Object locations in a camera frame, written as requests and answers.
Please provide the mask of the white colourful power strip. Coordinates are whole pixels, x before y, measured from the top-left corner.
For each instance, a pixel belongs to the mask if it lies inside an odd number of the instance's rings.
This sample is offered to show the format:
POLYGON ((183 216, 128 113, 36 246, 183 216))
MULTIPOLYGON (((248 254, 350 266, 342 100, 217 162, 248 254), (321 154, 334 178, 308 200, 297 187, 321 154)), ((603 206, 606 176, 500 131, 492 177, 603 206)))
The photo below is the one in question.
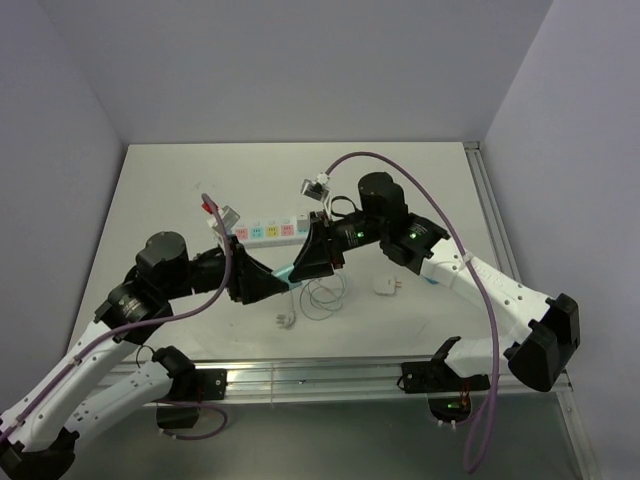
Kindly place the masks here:
POLYGON ((232 234, 246 249, 302 245, 308 233, 297 233, 297 216, 240 219, 232 234))

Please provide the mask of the teal charger plug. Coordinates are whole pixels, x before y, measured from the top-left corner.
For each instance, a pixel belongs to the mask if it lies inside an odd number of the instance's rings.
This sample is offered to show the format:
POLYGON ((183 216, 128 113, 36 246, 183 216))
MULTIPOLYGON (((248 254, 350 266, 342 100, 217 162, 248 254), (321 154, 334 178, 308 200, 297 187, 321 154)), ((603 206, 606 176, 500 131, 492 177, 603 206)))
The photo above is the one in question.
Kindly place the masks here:
POLYGON ((293 264, 289 264, 289 265, 285 265, 282 266, 278 269, 275 269, 271 272, 271 274, 277 278, 279 281, 284 282, 287 286, 289 290, 294 290, 298 287, 300 287, 302 285, 301 281, 292 281, 290 279, 290 275, 292 274, 294 270, 294 265, 293 264))

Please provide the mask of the white two-pin plug adapter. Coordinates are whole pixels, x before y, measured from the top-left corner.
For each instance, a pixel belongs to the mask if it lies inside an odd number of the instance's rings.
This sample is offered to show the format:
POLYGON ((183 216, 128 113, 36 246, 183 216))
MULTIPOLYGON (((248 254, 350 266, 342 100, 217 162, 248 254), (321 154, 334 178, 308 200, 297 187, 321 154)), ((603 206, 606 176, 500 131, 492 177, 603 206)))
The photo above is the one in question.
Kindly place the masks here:
POLYGON ((379 275, 372 280, 373 292, 378 296, 395 296, 402 282, 395 275, 379 275))

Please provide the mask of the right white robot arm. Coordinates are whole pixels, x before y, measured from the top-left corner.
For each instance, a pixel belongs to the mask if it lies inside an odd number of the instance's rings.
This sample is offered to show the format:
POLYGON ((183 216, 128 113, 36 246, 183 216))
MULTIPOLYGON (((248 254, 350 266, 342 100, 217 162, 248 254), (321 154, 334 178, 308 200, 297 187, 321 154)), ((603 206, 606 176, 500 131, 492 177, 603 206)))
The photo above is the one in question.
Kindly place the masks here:
POLYGON ((310 215, 307 239, 288 275, 292 283, 331 276, 349 250, 376 243, 388 260, 486 309, 490 336, 445 341, 432 358, 435 383, 457 388, 502 365, 525 386, 548 392, 580 345, 579 307, 569 295, 552 298, 510 278, 471 252, 453 234, 409 211, 402 187, 385 172, 358 182, 360 208, 338 219, 310 215))

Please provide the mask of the white charger block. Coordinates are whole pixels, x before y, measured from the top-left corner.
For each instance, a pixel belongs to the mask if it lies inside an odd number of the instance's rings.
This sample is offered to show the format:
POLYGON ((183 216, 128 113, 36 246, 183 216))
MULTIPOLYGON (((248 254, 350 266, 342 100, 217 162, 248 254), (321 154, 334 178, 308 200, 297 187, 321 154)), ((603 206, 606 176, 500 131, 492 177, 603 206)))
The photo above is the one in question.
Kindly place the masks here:
POLYGON ((299 214, 296 217, 296 230, 299 235, 307 234, 309 231, 309 215, 306 213, 299 214))

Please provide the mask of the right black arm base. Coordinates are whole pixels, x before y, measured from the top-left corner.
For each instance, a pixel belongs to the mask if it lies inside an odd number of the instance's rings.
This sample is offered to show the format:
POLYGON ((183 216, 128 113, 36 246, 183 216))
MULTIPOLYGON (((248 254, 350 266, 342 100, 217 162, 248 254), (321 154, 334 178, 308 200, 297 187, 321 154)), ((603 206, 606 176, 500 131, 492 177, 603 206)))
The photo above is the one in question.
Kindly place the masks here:
POLYGON ((487 375, 461 377, 443 361, 429 360, 401 364, 396 386, 406 394, 447 394, 428 401, 431 414, 443 422, 466 420, 472 412, 471 393, 488 391, 487 375))

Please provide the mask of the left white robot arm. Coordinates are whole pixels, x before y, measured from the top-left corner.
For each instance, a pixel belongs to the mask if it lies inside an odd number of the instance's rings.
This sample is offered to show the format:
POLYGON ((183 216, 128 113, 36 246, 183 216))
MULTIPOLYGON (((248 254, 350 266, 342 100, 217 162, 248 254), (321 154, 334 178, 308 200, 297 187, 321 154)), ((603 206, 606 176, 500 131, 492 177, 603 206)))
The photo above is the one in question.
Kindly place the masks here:
POLYGON ((184 238, 160 232, 96 310, 77 343, 18 404, 1 415, 1 468, 11 479, 59 479, 81 445, 155 400, 192 402, 202 388, 194 363, 174 346, 156 349, 133 374, 96 393, 125 357, 174 320, 174 299, 227 292, 251 304, 293 288, 289 266, 272 270, 235 237, 191 258, 184 238))

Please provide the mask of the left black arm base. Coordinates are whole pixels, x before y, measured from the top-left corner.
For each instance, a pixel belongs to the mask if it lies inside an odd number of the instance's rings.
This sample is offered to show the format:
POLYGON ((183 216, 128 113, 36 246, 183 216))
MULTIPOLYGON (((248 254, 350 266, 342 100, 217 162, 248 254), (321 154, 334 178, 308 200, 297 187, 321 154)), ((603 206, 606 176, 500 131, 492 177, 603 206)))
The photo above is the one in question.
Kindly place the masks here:
POLYGON ((167 435, 186 439, 181 430, 194 428, 204 413, 204 405, 225 397, 225 369, 196 369, 183 372, 173 380, 169 393, 156 407, 156 424, 167 435))

